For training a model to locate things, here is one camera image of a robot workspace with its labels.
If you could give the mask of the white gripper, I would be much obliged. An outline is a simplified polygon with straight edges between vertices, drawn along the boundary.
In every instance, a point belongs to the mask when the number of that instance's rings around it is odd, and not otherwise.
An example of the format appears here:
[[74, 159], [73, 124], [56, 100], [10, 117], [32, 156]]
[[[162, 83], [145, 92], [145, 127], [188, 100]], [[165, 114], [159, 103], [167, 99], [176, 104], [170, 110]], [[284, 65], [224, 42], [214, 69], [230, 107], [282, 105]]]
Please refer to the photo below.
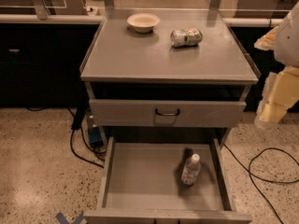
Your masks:
[[256, 111], [255, 125], [269, 129], [275, 127], [299, 101], [299, 3], [278, 27], [259, 38], [254, 48], [274, 50], [275, 59], [286, 65], [278, 74], [269, 73]]

